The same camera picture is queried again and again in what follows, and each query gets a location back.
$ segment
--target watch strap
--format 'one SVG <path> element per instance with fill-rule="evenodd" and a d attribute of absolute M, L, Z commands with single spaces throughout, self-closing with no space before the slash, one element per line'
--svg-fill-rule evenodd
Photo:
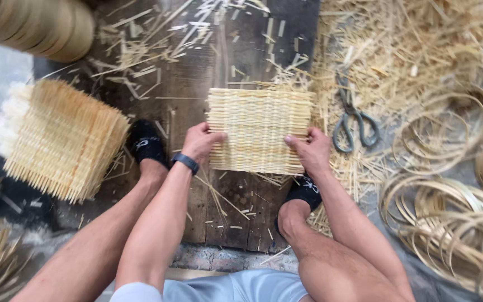
<path fill-rule="evenodd" d="M 173 164 L 177 161 L 185 164 L 188 168 L 191 169 L 193 176 L 198 172 L 198 163 L 196 163 L 194 160 L 191 159 L 191 157 L 187 155 L 177 153 L 173 156 L 173 159 L 171 159 L 171 161 L 173 162 Z"/>

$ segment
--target hand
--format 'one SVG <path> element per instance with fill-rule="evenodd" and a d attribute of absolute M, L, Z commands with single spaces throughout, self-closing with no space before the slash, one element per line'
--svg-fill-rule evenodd
<path fill-rule="evenodd" d="M 198 164 L 210 153 L 211 146 L 216 142 L 226 139 L 226 133 L 208 133 L 210 126 L 207 122 L 202 122 L 187 130 L 186 140 L 182 148 L 182 154 L 191 157 Z"/>
<path fill-rule="evenodd" d="M 314 178 L 319 172 L 331 170 L 329 166 L 329 152 L 331 150 L 331 140 L 316 127 L 310 127 L 309 142 L 300 141 L 293 135 L 285 136 L 285 142 L 290 148 L 297 151 L 299 161 Z"/>

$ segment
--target wooden board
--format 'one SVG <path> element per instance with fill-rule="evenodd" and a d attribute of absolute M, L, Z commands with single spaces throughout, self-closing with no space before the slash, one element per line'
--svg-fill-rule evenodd
<path fill-rule="evenodd" d="M 312 59 L 314 39 L 316 36 L 316 26 L 318 20 L 319 2 L 318 1 L 291 1 L 291 0 L 268 0 L 267 6 L 272 11 L 273 30 L 272 37 L 275 38 L 274 46 L 275 62 L 286 67 L 292 63 L 296 53 L 293 48 L 294 38 L 299 39 L 299 53 L 306 54 Z M 231 66 L 234 65 L 238 70 L 250 76 L 250 81 L 268 81 L 274 76 L 275 68 L 271 72 L 266 72 L 269 62 L 267 54 L 268 44 L 262 33 L 267 31 L 268 18 L 264 17 L 261 11 L 248 8 L 240 11 L 235 20 L 232 20 L 234 10 L 230 10 L 226 15 L 225 37 L 227 49 L 227 63 L 225 58 L 217 58 L 216 69 L 220 72 L 216 76 L 220 81 L 216 81 L 218 88 L 242 88 L 255 89 L 255 85 L 226 85 L 225 82 L 242 82 L 244 76 L 236 73 L 231 75 Z M 282 38 L 277 38 L 278 28 L 281 20 L 286 20 L 285 30 Z M 235 36 L 229 34 L 238 31 L 240 36 L 233 43 Z M 221 28 L 216 29 L 220 38 Z M 221 41 L 215 41 L 217 49 L 221 49 Z M 299 66 L 302 70 L 310 70 L 309 60 L 306 64 Z M 206 244 L 219 246 L 242 248 L 249 251 L 277 252 L 284 249 L 288 243 L 275 230 L 275 218 L 278 209 L 285 200 L 290 184 L 283 189 L 270 183 L 260 181 L 256 176 L 245 172 L 228 171 L 219 180 L 224 171 L 212 171 L 211 182 L 219 193 L 231 201 L 239 209 L 250 209 L 256 216 L 250 216 L 250 220 L 245 219 L 234 208 L 223 203 L 223 209 L 228 214 L 227 220 L 231 225 L 241 226 L 243 229 L 233 229 L 224 226 L 224 230 L 217 228 L 219 214 L 211 196 L 208 199 L 207 220 L 212 220 L 214 227 L 207 225 Z"/>
<path fill-rule="evenodd" d="M 146 9 L 150 9 L 156 4 L 152 0 L 139 0 L 137 3 L 118 11 L 110 17 L 105 17 L 115 8 L 125 4 L 125 0 L 117 0 L 101 3 L 97 7 L 96 14 L 104 19 L 106 24 L 113 24 L 120 19 L 128 18 Z M 176 10 L 183 0 L 174 0 L 171 4 L 171 11 Z M 167 24 L 158 36 L 152 39 L 157 41 L 166 35 L 165 30 L 174 25 L 184 24 L 189 20 L 194 20 L 195 8 L 200 3 L 192 3 L 188 8 L 188 14 L 178 15 L 171 24 Z M 278 38 L 274 49 L 283 49 L 283 53 L 276 51 L 275 60 L 283 66 L 290 64 L 295 56 L 293 52 L 293 38 L 303 37 L 304 42 L 300 41 L 299 52 L 312 57 L 313 39 L 316 34 L 316 24 L 318 19 L 318 1 L 299 1 L 299 0 L 268 0 L 268 7 L 273 12 L 274 30 L 273 36 L 277 35 L 280 20 L 287 20 L 283 38 Z M 135 114 L 136 118 L 146 118 L 157 120 L 169 135 L 166 140 L 165 150 L 167 156 L 173 155 L 173 150 L 181 149 L 184 144 L 185 134 L 189 127 L 205 121 L 207 106 L 205 99 L 207 91 L 211 87 L 224 88 L 227 82 L 240 82 L 241 75 L 234 79 L 230 74 L 230 66 L 236 68 L 250 76 L 250 80 L 266 81 L 272 72 L 265 72 L 267 54 L 267 44 L 261 35 L 266 32 L 267 18 L 263 17 L 262 12 L 248 8 L 252 15 L 240 11 L 236 20 L 231 20 L 234 10 L 229 10 L 226 15 L 224 29 L 221 26 L 212 26 L 214 34 L 208 41 L 208 45 L 202 49 L 188 49 L 187 55 L 179 58 L 179 63 L 167 63 L 165 61 L 154 62 L 162 69 L 162 84 L 157 86 L 148 94 L 148 100 L 131 101 L 131 93 L 125 86 L 105 80 L 105 77 L 98 79 L 88 79 L 88 75 L 96 72 L 94 67 L 85 60 L 78 61 L 76 65 L 58 74 L 62 79 L 69 82 L 76 74 L 79 74 L 80 83 L 76 86 L 93 94 L 100 100 L 118 107 L 125 114 Z M 207 19 L 213 24 L 213 14 Z M 232 44 L 233 37 L 229 33 L 238 30 L 240 38 Z M 226 36 L 227 61 L 225 57 L 216 54 L 209 45 L 214 45 L 221 53 L 222 42 L 218 37 L 221 32 Z M 170 44 L 178 45 L 178 42 L 185 36 L 182 31 L 175 32 L 171 37 Z M 114 55 L 106 57 L 105 49 L 108 46 L 100 45 L 95 40 L 91 48 L 90 56 L 105 63 L 114 64 Z M 65 65 L 53 63 L 43 58 L 34 60 L 35 78 L 38 79 L 49 72 L 53 72 Z M 80 68 L 73 74 L 66 74 L 67 71 Z M 309 62 L 301 65 L 300 69 L 308 70 Z M 139 92 L 142 93 L 156 83 L 156 73 L 139 77 L 134 80 L 142 85 Z M 239 86 L 229 86 L 229 88 L 239 88 Z M 246 85 L 242 88 L 254 89 L 254 85 Z M 196 98 L 197 100 L 156 100 L 156 96 Z M 279 190 L 278 187 L 259 181 L 256 176 L 245 172 L 229 171 L 221 180 L 219 176 L 224 171 L 209 170 L 208 163 L 201 167 L 199 176 L 209 177 L 214 188 L 216 188 L 225 198 L 235 204 L 239 209 L 250 209 L 256 216 L 249 216 L 250 220 L 245 219 L 233 207 L 225 201 L 220 200 L 223 210 L 227 213 L 228 225 L 219 219 L 216 205 L 211 198 L 208 188 L 196 179 L 191 182 L 191 189 L 188 199 L 188 213 L 193 221 L 186 219 L 186 229 L 183 240 L 186 242 L 215 244 L 222 247 L 242 248 L 249 251 L 276 252 L 287 246 L 285 240 L 278 235 L 274 227 L 274 220 L 277 216 L 280 205 L 285 200 L 289 185 Z M 127 177 L 119 177 L 105 182 L 97 194 L 94 202 L 86 202 L 83 206 L 70 207 L 66 202 L 58 202 L 58 222 L 64 228 L 75 228 L 79 224 L 83 214 L 84 225 L 103 213 L 113 205 L 115 200 L 120 200 L 133 187 L 138 179 L 138 169 Z M 234 229 L 229 226 L 240 226 L 242 229 Z M 269 236 L 268 229 L 272 232 L 273 240 Z"/>

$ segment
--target left hand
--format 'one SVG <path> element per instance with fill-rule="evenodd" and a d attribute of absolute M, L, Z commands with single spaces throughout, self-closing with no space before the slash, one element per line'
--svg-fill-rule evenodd
<path fill-rule="evenodd" d="M 210 126 L 207 122 L 202 122 L 187 130 L 182 154 L 191 157 L 198 164 L 202 163 L 215 143 L 226 139 L 226 133 L 208 133 L 208 130 L 210 130 Z"/>

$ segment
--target leg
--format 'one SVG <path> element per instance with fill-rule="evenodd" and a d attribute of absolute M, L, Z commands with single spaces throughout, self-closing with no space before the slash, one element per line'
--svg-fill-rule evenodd
<path fill-rule="evenodd" d="M 286 202 L 278 226 L 299 260 L 299 277 L 315 301 L 401 301 L 394 287 L 368 261 L 342 244 L 312 230 L 305 220 L 309 204 Z M 304 297 L 302 301 L 311 301 Z"/>
<path fill-rule="evenodd" d="M 115 278 L 131 229 L 167 176 L 167 168 L 143 159 L 136 186 L 80 230 L 12 300 L 94 301 Z"/>

